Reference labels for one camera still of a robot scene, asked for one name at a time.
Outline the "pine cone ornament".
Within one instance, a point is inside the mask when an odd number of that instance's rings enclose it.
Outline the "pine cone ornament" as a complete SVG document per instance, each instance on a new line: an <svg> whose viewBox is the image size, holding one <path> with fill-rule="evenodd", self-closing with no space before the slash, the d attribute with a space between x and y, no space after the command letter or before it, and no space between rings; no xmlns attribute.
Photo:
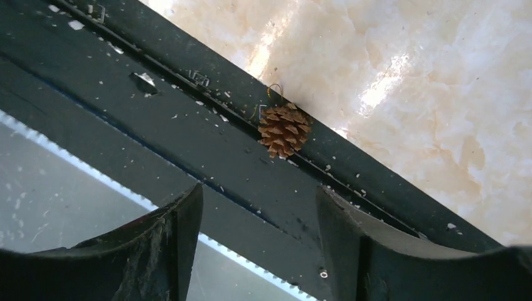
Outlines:
<svg viewBox="0 0 532 301"><path fill-rule="evenodd" d="M270 158L288 158L300 151L312 131L312 117L290 101L259 111L259 144Z"/></svg>

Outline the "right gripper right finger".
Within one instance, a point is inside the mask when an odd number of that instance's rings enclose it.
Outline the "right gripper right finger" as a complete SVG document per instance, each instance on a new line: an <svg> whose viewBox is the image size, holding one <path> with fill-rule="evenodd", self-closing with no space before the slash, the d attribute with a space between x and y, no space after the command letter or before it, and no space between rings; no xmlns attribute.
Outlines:
<svg viewBox="0 0 532 301"><path fill-rule="evenodd" d="M326 187L316 193L333 300L530 300L531 247L472 253L402 232Z"/></svg>

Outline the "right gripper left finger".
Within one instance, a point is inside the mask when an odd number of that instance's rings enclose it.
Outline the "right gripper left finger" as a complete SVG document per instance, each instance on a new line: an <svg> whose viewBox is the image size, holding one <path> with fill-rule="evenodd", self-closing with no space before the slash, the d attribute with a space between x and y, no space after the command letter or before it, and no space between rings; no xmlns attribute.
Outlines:
<svg viewBox="0 0 532 301"><path fill-rule="evenodd" d="M2 300L185 300L203 214L197 184L71 248L1 251Z"/></svg>

